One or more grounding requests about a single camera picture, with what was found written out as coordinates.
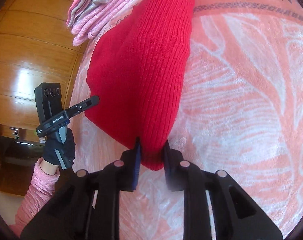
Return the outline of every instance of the device handle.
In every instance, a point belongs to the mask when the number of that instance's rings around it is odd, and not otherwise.
[[[51,133],[48,135],[51,139],[55,139],[60,143],[64,143],[66,141],[66,133],[67,133],[67,126],[63,126],[59,128],[58,131]],[[58,157],[59,163],[63,170],[70,168],[74,162],[66,158],[63,154],[62,150],[55,149],[56,155]]]

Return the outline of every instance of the wrist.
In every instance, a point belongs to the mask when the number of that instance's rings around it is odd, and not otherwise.
[[[55,175],[58,169],[58,165],[53,165],[44,159],[40,163],[41,170],[48,175]]]

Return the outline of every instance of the hand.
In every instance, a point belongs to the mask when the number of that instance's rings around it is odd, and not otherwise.
[[[45,142],[44,146],[44,154],[43,158],[46,162],[51,163],[53,165],[59,165],[59,160],[56,155],[56,150],[62,150],[63,155],[68,158],[69,160],[73,161],[75,159],[75,142],[74,136],[72,134],[71,129],[67,128],[66,133],[66,141],[64,144],[58,142],[55,139],[48,139]]]

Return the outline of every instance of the red ribbed fabric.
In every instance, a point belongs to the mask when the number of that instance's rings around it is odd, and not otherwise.
[[[178,111],[193,6],[143,0],[101,37],[90,62],[87,84],[100,102],[86,117],[128,148],[139,136],[142,164],[152,170],[163,167],[160,152]]]

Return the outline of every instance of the person's arm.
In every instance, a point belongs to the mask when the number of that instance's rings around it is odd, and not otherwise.
[[[43,158],[37,161],[27,194],[15,215],[15,224],[9,226],[18,237],[30,220],[50,200],[58,178],[58,166],[46,162]]]

